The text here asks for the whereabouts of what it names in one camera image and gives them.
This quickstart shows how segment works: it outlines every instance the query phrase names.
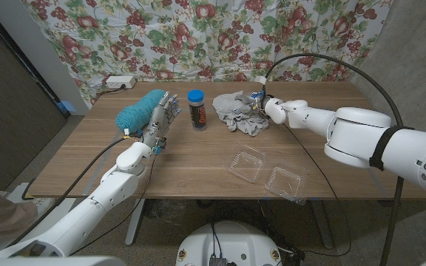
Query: wooden table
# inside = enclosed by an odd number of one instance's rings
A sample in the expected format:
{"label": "wooden table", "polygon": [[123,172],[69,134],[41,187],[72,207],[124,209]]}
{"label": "wooden table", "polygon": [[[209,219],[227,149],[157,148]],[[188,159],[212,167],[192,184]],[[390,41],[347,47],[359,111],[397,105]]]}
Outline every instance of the wooden table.
{"label": "wooden table", "polygon": [[[264,188],[267,178],[248,183],[226,168],[231,163],[232,145],[240,140],[264,153],[276,162],[308,170],[304,193],[314,200],[334,198],[325,178],[297,140],[282,125],[270,120],[270,126],[256,137],[242,132],[230,132],[212,106],[213,98],[224,93],[260,91],[261,84],[252,82],[208,83],[137,83],[133,89],[105,95],[93,106],[57,154],[51,159],[29,193],[36,197],[59,197],[83,171],[91,159],[113,140],[122,136],[115,125],[116,115],[128,105],[136,103],[148,91],[163,89],[177,93],[183,112],[176,118],[167,134],[168,144],[158,156],[152,180],[145,198],[174,199],[263,199],[279,198]],[[187,92],[205,92],[208,128],[196,132],[191,125]],[[341,106],[372,106],[352,83],[343,82],[270,82],[267,93],[284,101],[303,99],[309,106],[336,110]],[[330,180],[337,196],[343,200],[386,200],[393,197],[396,176],[373,168],[352,168],[335,162],[323,153],[325,139],[306,129],[295,129],[295,135]],[[115,164],[116,157],[132,144],[125,140],[102,157],[70,192],[70,197],[84,197],[93,191],[105,171]],[[139,197],[146,178],[140,182],[134,196]],[[426,199],[426,192],[406,182],[404,199]]]}

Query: plastic jar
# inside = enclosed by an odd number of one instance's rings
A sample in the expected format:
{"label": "plastic jar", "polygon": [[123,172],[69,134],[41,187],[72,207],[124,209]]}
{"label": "plastic jar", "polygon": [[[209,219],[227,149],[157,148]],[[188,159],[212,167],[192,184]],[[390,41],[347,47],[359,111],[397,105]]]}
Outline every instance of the plastic jar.
{"label": "plastic jar", "polygon": [[191,90],[187,95],[187,98],[189,99],[192,125],[193,128],[198,131],[206,129],[206,112],[203,97],[204,94],[199,89]]}

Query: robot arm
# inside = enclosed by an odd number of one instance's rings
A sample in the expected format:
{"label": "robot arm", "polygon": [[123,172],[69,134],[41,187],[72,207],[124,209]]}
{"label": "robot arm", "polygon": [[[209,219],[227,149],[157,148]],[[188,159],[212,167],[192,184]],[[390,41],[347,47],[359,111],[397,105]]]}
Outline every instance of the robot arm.
{"label": "robot arm", "polygon": [[[379,112],[343,107],[336,112],[308,107],[304,100],[264,100],[275,123],[310,129],[326,137],[325,154],[350,166],[369,168],[377,146],[384,145],[381,170],[391,171],[426,190],[426,132],[400,129],[389,134],[391,118]],[[385,138],[390,138],[387,145]]]}
{"label": "robot arm", "polygon": [[139,179],[147,172],[142,159],[149,159],[165,147],[164,135],[181,111],[177,95],[170,98],[167,92],[152,112],[143,142],[134,142],[118,156],[116,165],[103,175],[93,193],[45,233],[1,250],[0,259],[24,255],[69,256],[109,210],[134,194]]}

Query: floral fabric backdrop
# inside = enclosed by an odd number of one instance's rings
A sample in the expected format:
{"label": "floral fabric backdrop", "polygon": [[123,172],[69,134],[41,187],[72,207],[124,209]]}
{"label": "floral fabric backdrop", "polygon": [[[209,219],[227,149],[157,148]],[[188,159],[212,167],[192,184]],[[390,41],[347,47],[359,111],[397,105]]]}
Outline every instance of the floral fabric backdrop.
{"label": "floral fabric backdrop", "polygon": [[[88,106],[110,75],[139,81],[248,81],[298,52],[359,66],[392,0],[22,0]],[[274,81],[345,81],[312,57],[274,68]]]}

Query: robot finger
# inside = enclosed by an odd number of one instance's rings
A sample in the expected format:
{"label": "robot finger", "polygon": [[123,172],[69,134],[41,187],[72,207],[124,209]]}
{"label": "robot finger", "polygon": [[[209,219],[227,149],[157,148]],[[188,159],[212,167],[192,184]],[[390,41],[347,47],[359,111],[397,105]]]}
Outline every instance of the robot finger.
{"label": "robot finger", "polygon": [[168,101],[168,99],[169,99],[169,93],[170,92],[166,92],[166,94],[165,95],[163,95],[163,97],[160,99],[160,101],[159,101],[159,105],[160,106],[164,106],[165,104],[166,104],[166,102]]}

